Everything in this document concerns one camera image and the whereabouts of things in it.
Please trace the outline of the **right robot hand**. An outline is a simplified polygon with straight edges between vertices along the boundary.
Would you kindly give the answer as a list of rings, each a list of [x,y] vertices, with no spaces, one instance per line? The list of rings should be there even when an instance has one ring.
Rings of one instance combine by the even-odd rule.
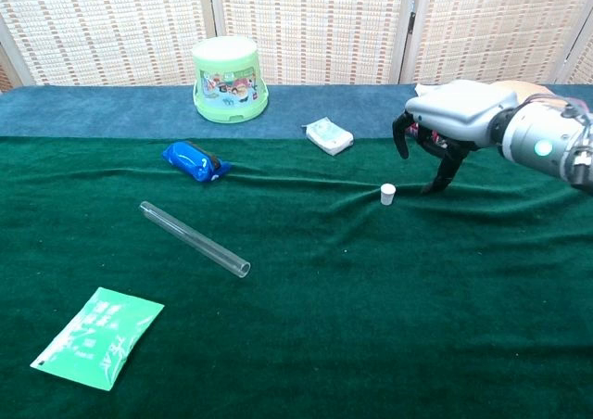
[[[517,95],[510,89],[454,80],[409,99],[392,123],[393,140],[399,155],[407,159],[406,131],[417,126],[417,144],[441,159],[435,178],[422,192],[440,192],[453,181],[470,152],[495,144],[491,122],[498,114],[509,115],[517,107]]]

